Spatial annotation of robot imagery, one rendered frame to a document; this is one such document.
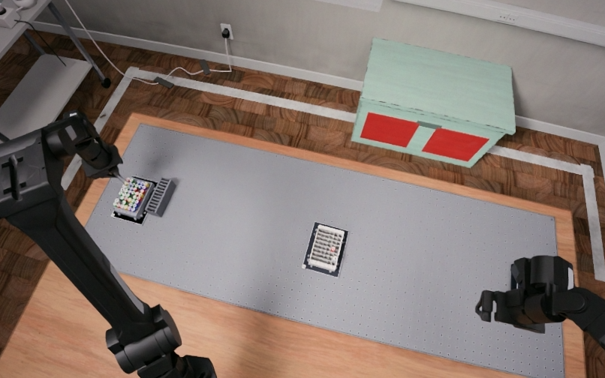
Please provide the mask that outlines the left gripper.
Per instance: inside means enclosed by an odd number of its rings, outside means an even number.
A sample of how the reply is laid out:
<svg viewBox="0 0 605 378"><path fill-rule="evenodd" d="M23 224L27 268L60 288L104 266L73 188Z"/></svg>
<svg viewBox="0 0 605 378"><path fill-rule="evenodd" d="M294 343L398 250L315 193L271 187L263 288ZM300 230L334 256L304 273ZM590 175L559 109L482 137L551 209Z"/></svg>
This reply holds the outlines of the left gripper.
<svg viewBox="0 0 605 378"><path fill-rule="evenodd" d="M97 157L91 160L81 160L85 174L89 179L91 177L96 180L99 178L117 178L115 175L120 176L117 165L123 164L123 160L115 145L110 146L110 151L112 156L101 146L101 151Z"/></svg>

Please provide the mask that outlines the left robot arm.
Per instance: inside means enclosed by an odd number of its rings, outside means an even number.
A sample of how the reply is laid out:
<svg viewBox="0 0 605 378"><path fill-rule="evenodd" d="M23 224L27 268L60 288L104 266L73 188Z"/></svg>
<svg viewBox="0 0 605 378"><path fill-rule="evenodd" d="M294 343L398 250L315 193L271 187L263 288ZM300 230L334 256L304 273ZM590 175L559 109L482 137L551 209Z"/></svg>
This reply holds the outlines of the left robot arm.
<svg viewBox="0 0 605 378"><path fill-rule="evenodd" d="M77 153L91 160L101 146L112 153L85 113L74 109L63 117L0 143L0 220L31 238L108 321L107 348L126 374L211 378L207 368L176 354L182 339L168 310L131 291L69 206L61 186L64 159Z"/></svg>

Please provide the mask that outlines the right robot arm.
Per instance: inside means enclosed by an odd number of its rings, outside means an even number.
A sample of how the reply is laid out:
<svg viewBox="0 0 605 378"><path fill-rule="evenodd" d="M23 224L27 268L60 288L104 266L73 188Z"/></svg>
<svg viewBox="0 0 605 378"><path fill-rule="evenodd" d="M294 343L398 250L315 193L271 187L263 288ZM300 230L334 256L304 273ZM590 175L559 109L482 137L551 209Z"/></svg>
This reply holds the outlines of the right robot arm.
<svg viewBox="0 0 605 378"><path fill-rule="evenodd" d="M570 262L560 256L523 257L510 271L522 288L505 292L506 308L521 306L529 295L524 310L531 320L561 323L568 318L605 350L605 299L575 286Z"/></svg>

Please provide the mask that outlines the white tube rack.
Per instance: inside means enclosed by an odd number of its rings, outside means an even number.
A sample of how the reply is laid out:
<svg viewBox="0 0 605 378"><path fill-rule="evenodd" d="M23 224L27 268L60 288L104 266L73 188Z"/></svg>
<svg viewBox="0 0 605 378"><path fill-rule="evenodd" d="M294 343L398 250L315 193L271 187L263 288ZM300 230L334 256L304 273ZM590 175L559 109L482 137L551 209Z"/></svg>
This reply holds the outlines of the white tube rack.
<svg viewBox="0 0 605 378"><path fill-rule="evenodd" d="M309 258L309 265L332 270L334 272L336 270L337 261L333 262L333 257L339 257L343 235L344 231L319 225L311 256ZM335 248L335 253L330 252L331 246Z"/></svg>

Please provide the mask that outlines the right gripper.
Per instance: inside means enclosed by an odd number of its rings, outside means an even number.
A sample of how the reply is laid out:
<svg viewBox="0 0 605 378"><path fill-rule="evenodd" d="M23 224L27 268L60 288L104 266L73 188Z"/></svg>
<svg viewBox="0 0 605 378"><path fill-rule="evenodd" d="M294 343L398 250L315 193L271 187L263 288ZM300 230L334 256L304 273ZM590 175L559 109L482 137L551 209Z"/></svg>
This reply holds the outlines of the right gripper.
<svg viewBox="0 0 605 378"><path fill-rule="evenodd" d="M484 290L481 293L481 297L477 305L475 306L475 313L478 314L482 321L491 322L491 312L493 312L493 301L496 303L495 321L500 323L507 323L513 325L514 328L524 329L539 334L545 333L545 323L536 323L531 320L525 313L525 300L521 306L506 307L505 306L505 292L501 291L490 291ZM482 306L482 311L480 307ZM536 323L529 325L529 323Z"/></svg>

